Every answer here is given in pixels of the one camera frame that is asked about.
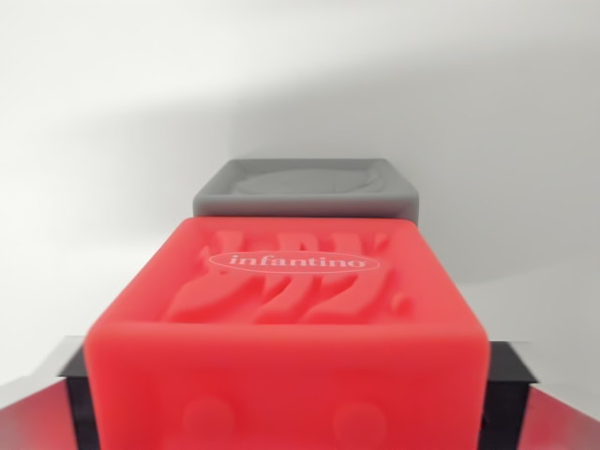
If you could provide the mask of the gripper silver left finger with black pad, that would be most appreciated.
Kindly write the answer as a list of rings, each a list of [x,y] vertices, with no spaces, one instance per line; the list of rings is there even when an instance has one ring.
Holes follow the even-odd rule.
[[[32,374],[1,387],[1,447],[96,447],[82,337],[65,337]]]

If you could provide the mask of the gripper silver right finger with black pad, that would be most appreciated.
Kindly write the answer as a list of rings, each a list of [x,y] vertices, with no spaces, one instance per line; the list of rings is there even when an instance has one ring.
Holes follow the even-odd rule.
[[[510,342],[493,341],[480,449],[597,449],[599,415],[543,386]]]

